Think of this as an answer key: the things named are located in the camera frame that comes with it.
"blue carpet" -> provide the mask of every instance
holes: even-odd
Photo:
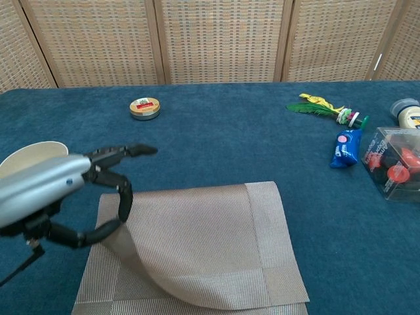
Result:
[[[300,93],[393,126],[389,106],[420,99],[420,82],[233,83],[77,89],[18,89],[0,95],[0,159],[44,140],[71,152],[143,142],[155,156],[114,168],[136,191],[273,180],[283,199],[310,315],[416,314],[420,308],[420,206],[383,199],[361,163],[331,169],[336,134],[326,117],[288,112]],[[161,114],[135,121],[128,105],[151,96]],[[103,188],[70,196],[55,221],[95,226]],[[0,289],[0,314],[69,314],[89,249],[43,241],[47,253]],[[30,253],[21,237],[0,239],[0,278]]]

